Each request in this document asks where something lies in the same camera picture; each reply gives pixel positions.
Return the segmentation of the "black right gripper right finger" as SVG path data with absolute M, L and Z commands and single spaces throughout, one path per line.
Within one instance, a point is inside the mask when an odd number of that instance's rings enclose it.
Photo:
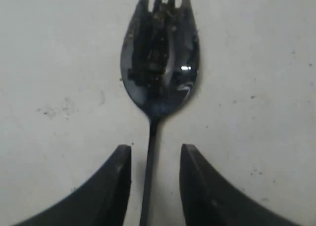
M 180 196 L 187 226 L 301 226 L 230 183 L 192 144 L 182 144 Z

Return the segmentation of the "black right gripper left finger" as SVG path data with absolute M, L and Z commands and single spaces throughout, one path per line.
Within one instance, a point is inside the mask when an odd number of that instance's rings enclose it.
M 131 188 L 131 147 L 119 145 L 82 186 L 21 226 L 121 226 Z

